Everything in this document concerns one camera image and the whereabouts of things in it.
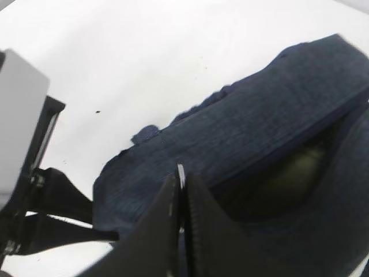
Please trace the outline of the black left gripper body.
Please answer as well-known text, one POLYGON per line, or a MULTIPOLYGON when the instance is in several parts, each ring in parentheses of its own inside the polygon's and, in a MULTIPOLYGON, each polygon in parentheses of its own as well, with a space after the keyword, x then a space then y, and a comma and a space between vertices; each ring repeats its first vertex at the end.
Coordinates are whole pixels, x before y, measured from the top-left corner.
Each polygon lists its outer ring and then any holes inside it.
POLYGON ((21 248, 29 244, 32 224, 26 214, 44 177, 39 167, 54 131, 60 113, 65 109, 61 101, 46 96, 35 130, 21 160, 20 170, 16 172, 13 187, 9 192, 1 189, 1 259, 19 254, 21 248))

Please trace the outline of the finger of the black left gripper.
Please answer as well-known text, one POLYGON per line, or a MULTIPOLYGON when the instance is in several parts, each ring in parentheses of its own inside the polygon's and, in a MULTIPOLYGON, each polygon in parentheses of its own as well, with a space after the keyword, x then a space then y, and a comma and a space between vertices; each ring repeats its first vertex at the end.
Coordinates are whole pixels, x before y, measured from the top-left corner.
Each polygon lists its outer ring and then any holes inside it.
POLYGON ((115 242, 119 234, 78 226, 47 215, 27 216, 22 227, 17 254, 26 256, 82 242, 115 242))
POLYGON ((92 224, 93 202, 61 171, 38 169, 33 175, 36 186, 31 211, 78 220, 92 224))

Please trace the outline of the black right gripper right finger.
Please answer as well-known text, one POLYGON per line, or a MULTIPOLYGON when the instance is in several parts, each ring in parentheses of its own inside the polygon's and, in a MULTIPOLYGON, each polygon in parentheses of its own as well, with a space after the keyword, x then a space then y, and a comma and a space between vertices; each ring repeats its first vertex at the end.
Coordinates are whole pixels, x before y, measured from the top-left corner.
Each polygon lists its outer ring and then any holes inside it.
POLYGON ((251 242, 198 176, 186 176, 184 193, 189 276, 288 276, 288 268, 251 242))

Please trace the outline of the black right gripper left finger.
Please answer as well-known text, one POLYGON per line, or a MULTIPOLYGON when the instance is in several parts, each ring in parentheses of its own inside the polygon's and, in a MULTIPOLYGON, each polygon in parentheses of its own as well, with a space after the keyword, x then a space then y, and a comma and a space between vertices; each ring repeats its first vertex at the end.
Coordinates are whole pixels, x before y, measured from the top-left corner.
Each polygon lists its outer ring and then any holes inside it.
POLYGON ((182 173, 169 175, 133 232, 80 276, 178 276, 182 173))

